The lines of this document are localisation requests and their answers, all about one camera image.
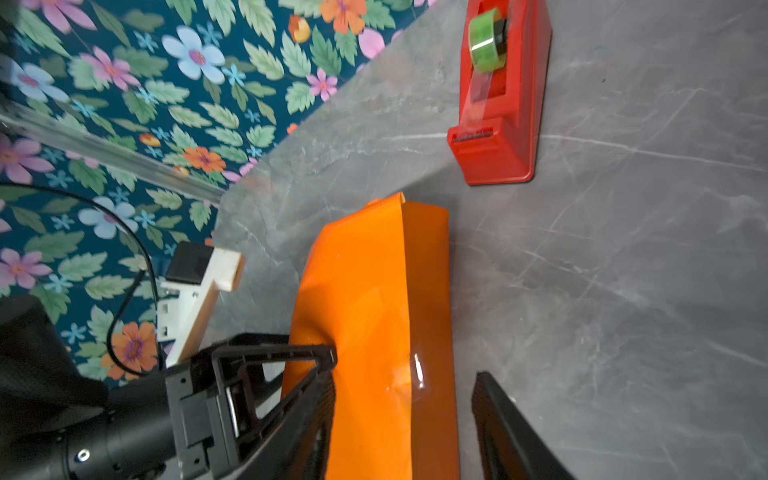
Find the orange bag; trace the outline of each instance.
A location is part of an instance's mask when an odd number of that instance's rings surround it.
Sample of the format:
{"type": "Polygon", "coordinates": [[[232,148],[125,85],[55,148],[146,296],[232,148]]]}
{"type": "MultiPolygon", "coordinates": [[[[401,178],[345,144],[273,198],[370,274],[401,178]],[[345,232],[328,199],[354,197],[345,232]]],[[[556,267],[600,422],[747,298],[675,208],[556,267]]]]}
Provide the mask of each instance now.
{"type": "MultiPolygon", "coordinates": [[[[397,194],[318,236],[290,342],[336,346],[329,480],[458,479],[449,288],[442,208],[397,194]]],[[[309,367],[288,363],[283,391],[309,367]]]]}

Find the light blue flower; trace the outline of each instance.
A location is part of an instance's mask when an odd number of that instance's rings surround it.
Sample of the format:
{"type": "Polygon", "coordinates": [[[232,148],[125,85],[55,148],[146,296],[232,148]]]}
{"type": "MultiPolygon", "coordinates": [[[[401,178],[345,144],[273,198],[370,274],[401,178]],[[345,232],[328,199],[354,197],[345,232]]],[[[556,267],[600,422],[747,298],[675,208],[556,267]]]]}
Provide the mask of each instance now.
{"type": "Polygon", "coordinates": [[[170,136],[168,135],[168,132],[163,130],[162,128],[153,128],[152,133],[155,137],[159,138],[160,140],[168,140],[170,139],[170,136]]]}
{"type": "Polygon", "coordinates": [[[29,41],[29,38],[22,37],[17,32],[14,32],[13,38],[11,38],[11,43],[13,45],[16,45],[18,47],[21,47],[26,51],[27,53],[40,53],[37,47],[35,47],[31,41],[29,41]]]}
{"type": "Polygon", "coordinates": [[[74,105],[73,108],[75,110],[79,111],[80,113],[82,113],[83,116],[86,117],[86,118],[91,118],[91,115],[96,114],[96,109],[93,108],[90,105],[83,105],[82,103],[80,103],[77,100],[73,100],[72,104],[74,105]]]}
{"type": "Polygon", "coordinates": [[[67,340],[67,342],[70,345],[74,345],[75,340],[85,340],[85,327],[84,326],[78,326],[77,323],[72,323],[72,327],[70,330],[65,330],[61,332],[61,336],[63,336],[67,340]]]}
{"type": "Polygon", "coordinates": [[[200,35],[203,35],[203,43],[205,45],[214,44],[218,47],[219,40],[223,38],[221,32],[214,30],[214,24],[211,22],[208,22],[206,27],[198,25],[197,31],[200,32],[200,35]]]}
{"type": "Polygon", "coordinates": [[[141,223],[141,226],[144,228],[147,228],[150,225],[154,227],[154,214],[148,214],[145,210],[141,211],[141,215],[134,217],[134,220],[141,223]]]}
{"type": "Polygon", "coordinates": [[[230,85],[235,85],[235,82],[237,82],[237,84],[241,87],[245,85],[243,83],[243,80],[245,79],[245,74],[242,71],[237,71],[237,65],[232,64],[230,68],[225,67],[225,68],[222,68],[221,71],[224,72],[224,74],[230,78],[230,85]]]}
{"type": "Polygon", "coordinates": [[[251,157],[255,157],[255,158],[261,158],[261,156],[262,156],[262,155],[264,155],[264,151],[263,151],[262,149],[260,149],[260,148],[256,148],[256,147],[254,147],[253,145],[251,145],[251,146],[248,148],[247,152],[248,152],[248,154],[249,154],[251,157]]]}
{"type": "Polygon", "coordinates": [[[61,293],[65,288],[70,288],[72,286],[72,282],[69,281],[69,277],[66,275],[60,277],[59,275],[52,274],[48,275],[48,279],[51,282],[43,285],[43,288],[46,290],[53,290],[56,293],[61,293]]]}
{"type": "Polygon", "coordinates": [[[41,153],[40,156],[43,157],[45,160],[51,162],[52,164],[57,164],[58,162],[64,160],[63,151],[52,150],[51,148],[48,148],[48,147],[43,148],[43,153],[41,153]]]}
{"type": "Polygon", "coordinates": [[[130,195],[130,192],[127,192],[123,190],[120,187],[117,187],[114,189],[114,192],[109,192],[107,195],[112,197],[112,200],[114,201],[114,204],[125,204],[128,202],[128,195],[130,195]]]}
{"type": "Polygon", "coordinates": [[[157,105],[160,103],[157,101],[157,97],[153,93],[144,90],[144,87],[139,87],[139,92],[136,95],[141,97],[141,100],[144,100],[144,103],[147,105],[157,105]]]}
{"type": "Polygon", "coordinates": [[[245,112],[245,118],[247,118],[248,120],[250,120],[253,123],[256,123],[256,122],[258,122],[261,119],[261,115],[256,113],[255,111],[252,111],[249,108],[248,111],[245,112]]]}
{"type": "Polygon", "coordinates": [[[74,225],[74,220],[67,214],[61,215],[60,217],[51,217],[51,221],[56,230],[61,230],[62,228],[64,230],[69,230],[69,227],[74,225]]]}
{"type": "Polygon", "coordinates": [[[152,155],[153,158],[159,158],[163,156],[163,151],[156,147],[147,147],[144,149],[144,151],[149,155],[152,155]]]}
{"type": "Polygon", "coordinates": [[[139,48],[146,48],[147,50],[154,53],[154,49],[157,48],[157,42],[152,40],[152,37],[148,33],[142,33],[140,31],[134,30],[134,35],[136,35],[139,48]]]}
{"type": "Polygon", "coordinates": [[[49,172],[45,176],[48,178],[49,187],[67,188],[68,183],[74,181],[74,178],[68,176],[63,170],[59,170],[55,174],[49,172]]]}

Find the black cable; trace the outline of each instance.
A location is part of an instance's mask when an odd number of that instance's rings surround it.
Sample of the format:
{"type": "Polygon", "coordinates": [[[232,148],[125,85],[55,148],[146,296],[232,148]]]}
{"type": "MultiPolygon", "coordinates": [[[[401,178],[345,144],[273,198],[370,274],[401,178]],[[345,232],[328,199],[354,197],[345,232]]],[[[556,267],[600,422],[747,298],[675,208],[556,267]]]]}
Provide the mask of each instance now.
{"type": "MultiPolygon", "coordinates": [[[[70,198],[74,198],[75,200],[79,200],[79,201],[83,202],[84,204],[90,205],[91,207],[95,208],[96,210],[99,210],[103,214],[107,214],[110,217],[112,217],[115,220],[115,223],[117,223],[121,227],[121,229],[127,235],[129,235],[133,239],[134,242],[136,242],[136,244],[138,245],[139,249],[141,250],[141,254],[144,256],[144,262],[147,264],[147,273],[149,274],[149,282],[150,282],[150,286],[151,286],[151,289],[152,289],[152,297],[154,299],[154,308],[155,309],[157,308],[157,304],[160,301],[160,295],[157,293],[157,281],[154,278],[154,269],[152,268],[152,259],[150,258],[149,253],[147,252],[147,248],[144,247],[144,245],[142,244],[141,240],[139,240],[139,237],[136,236],[136,234],[133,232],[133,230],[131,230],[131,228],[129,228],[128,225],[126,225],[125,222],[120,217],[115,215],[113,212],[109,211],[108,208],[102,207],[101,205],[97,204],[96,202],[94,202],[90,198],[82,197],[82,196],[77,195],[77,194],[72,194],[72,193],[64,191],[64,190],[59,190],[58,188],[43,187],[43,186],[40,186],[40,185],[17,184],[17,183],[14,183],[14,182],[4,182],[4,181],[0,181],[0,187],[28,188],[30,190],[40,190],[40,191],[44,191],[44,192],[49,192],[51,194],[63,195],[64,197],[70,197],[70,198]]],[[[107,344],[107,352],[110,354],[110,357],[112,358],[112,361],[115,362],[115,364],[117,366],[119,366],[120,368],[122,368],[126,372],[133,373],[134,375],[146,376],[146,375],[149,375],[149,372],[136,372],[133,369],[129,369],[126,365],[124,365],[117,358],[117,356],[114,354],[114,350],[112,349],[112,334],[111,333],[114,330],[114,326],[118,323],[118,320],[120,319],[121,315],[125,311],[125,308],[127,307],[128,302],[133,297],[134,291],[138,287],[139,283],[141,283],[141,279],[139,279],[138,282],[136,280],[134,280],[134,284],[131,285],[131,288],[129,289],[128,294],[126,294],[126,296],[125,296],[125,298],[123,300],[123,304],[120,305],[120,309],[118,310],[118,313],[112,319],[112,324],[109,326],[109,329],[108,329],[106,344],[107,344]]],[[[163,350],[162,350],[162,348],[160,348],[160,343],[157,341],[157,333],[155,333],[155,346],[157,348],[157,367],[158,367],[158,369],[160,371],[162,371],[163,368],[165,367],[165,361],[164,361],[164,358],[163,358],[163,350]]]]}

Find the orange flower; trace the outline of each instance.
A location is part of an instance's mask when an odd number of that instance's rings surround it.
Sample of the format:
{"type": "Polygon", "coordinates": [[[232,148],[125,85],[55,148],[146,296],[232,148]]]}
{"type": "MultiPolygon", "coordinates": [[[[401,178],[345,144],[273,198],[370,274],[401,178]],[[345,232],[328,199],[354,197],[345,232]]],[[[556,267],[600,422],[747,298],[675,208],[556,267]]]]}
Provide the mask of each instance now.
{"type": "Polygon", "coordinates": [[[150,147],[160,147],[160,141],[152,134],[139,135],[139,141],[142,144],[148,145],[150,147]]]}
{"type": "Polygon", "coordinates": [[[296,43],[304,43],[310,39],[310,24],[306,23],[306,20],[298,15],[290,16],[288,31],[296,43]]]}
{"type": "MultiPolygon", "coordinates": [[[[112,348],[116,357],[129,369],[148,372],[157,365],[157,347],[154,337],[154,325],[144,322],[141,327],[129,323],[123,327],[123,333],[112,334],[112,348]]],[[[101,357],[101,367],[109,368],[109,378],[119,380],[125,375],[126,380],[137,378],[115,365],[109,354],[101,357]]]]}
{"type": "Polygon", "coordinates": [[[189,147],[184,151],[184,158],[189,161],[192,167],[201,168],[207,174],[221,172],[227,167],[219,154],[208,152],[208,149],[203,147],[189,147]]]}
{"type": "Polygon", "coordinates": [[[326,23],[333,20],[333,29],[342,35],[346,35],[347,30],[359,35],[366,26],[360,17],[367,11],[366,0],[325,0],[320,6],[323,20],[326,23]]]}

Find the marble countertop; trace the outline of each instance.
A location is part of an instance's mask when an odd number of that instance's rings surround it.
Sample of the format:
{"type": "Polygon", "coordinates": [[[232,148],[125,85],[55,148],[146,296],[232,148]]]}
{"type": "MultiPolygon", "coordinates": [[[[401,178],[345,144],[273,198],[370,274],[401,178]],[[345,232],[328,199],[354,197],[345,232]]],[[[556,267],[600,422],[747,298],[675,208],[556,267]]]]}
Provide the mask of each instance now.
{"type": "Polygon", "coordinates": [[[451,213],[463,478],[480,370],[578,478],[765,478],[768,3],[548,4],[531,183],[464,184],[466,3],[439,0],[225,195],[248,263],[208,338],[287,332],[321,228],[403,191],[451,213]]]}

